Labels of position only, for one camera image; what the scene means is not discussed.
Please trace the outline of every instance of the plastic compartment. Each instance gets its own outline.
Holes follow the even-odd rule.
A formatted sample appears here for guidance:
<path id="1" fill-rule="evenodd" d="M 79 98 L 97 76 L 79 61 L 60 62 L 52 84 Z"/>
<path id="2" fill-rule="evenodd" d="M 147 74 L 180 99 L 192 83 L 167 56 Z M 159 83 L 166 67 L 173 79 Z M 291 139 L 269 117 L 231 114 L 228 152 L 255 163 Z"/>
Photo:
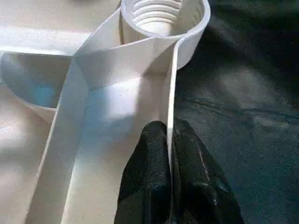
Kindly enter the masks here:
<path id="1" fill-rule="evenodd" d="M 25 220 L 50 124 L 0 84 L 0 223 Z"/>
<path id="2" fill-rule="evenodd" d="M 2 53 L 2 79 L 25 106 L 52 122 L 70 57 Z"/>
<path id="3" fill-rule="evenodd" d="M 66 56 L 0 55 L 1 223 L 23 223 L 70 65 Z"/>

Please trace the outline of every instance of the white plastic part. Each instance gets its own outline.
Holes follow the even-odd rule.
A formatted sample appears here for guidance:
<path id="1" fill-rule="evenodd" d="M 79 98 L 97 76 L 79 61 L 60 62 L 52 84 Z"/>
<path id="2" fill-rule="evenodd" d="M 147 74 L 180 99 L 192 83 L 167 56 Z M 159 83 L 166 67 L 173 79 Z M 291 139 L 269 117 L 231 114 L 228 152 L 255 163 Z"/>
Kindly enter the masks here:
<path id="1" fill-rule="evenodd" d="M 66 78 L 63 63 L 55 63 L 56 76 L 45 55 L 33 60 L 42 72 L 38 66 L 26 72 L 33 55 L 3 55 L 3 82 L 45 120 L 52 118 L 41 114 L 55 113 L 31 203 L 23 207 L 25 223 L 113 223 L 122 171 L 148 122 L 167 124 L 171 155 L 176 72 L 191 59 L 209 18 L 207 0 L 124 0 L 72 57 Z M 62 87 L 52 103 L 30 95 L 40 86 L 29 80 L 39 79 L 55 96 Z"/>

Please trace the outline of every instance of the white plastic tray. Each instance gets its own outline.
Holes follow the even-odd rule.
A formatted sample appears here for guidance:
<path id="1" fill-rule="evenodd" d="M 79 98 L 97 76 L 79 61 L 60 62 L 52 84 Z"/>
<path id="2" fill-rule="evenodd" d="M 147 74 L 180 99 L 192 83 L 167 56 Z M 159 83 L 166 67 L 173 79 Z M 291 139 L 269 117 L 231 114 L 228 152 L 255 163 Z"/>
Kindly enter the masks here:
<path id="1" fill-rule="evenodd" d="M 209 17 L 206 0 L 124 0 L 71 58 L 3 53 L 1 85 L 49 136 L 19 184 L 30 185 L 22 215 L 0 209 L 2 223 L 113 223 L 122 171 L 148 122 L 167 124 L 171 152 L 176 71 Z"/>

